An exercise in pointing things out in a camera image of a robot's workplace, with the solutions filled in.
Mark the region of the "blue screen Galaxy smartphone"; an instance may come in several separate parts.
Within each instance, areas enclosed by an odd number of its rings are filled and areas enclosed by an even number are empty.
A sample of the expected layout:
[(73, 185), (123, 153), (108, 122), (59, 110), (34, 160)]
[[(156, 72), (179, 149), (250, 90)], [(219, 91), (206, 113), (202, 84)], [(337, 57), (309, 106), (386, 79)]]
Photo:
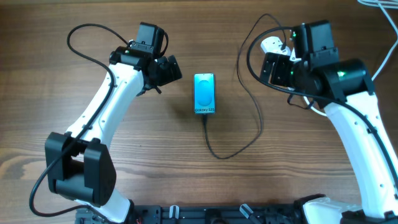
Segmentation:
[(215, 113), (215, 76), (213, 73), (196, 73), (194, 81), (194, 112)]

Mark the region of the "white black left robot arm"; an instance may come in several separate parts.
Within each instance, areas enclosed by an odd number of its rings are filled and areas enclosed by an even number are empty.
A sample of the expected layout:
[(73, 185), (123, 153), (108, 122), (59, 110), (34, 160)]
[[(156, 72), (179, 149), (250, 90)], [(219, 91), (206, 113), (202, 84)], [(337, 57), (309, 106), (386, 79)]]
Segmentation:
[(46, 139), (46, 168), (29, 196), (34, 215), (44, 216), (34, 199), (46, 180), (52, 193), (103, 222), (142, 223), (134, 202), (115, 188), (109, 147), (134, 98), (182, 77), (176, 58), (165, 56), (168, 44), (166, 31), (141, 22), (137, 37), (111, 52), (105, 79), (86, 110), (63, 134), (50, 133)]

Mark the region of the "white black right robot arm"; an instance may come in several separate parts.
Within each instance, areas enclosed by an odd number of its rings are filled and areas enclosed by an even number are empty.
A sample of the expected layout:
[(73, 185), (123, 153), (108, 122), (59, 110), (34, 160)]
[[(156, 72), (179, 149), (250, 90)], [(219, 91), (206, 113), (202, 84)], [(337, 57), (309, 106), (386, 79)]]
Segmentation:
[(323, 194), (295, 202), (304, 223), (396, 223), (397, 156), (384, 129), (371, 76), (359, 59), (341, 61), (328, 21), (289, 29), (296, 62), (268, 53), (255, 79), (290, 96), (311, 98), (339, 134), (361, 204)]

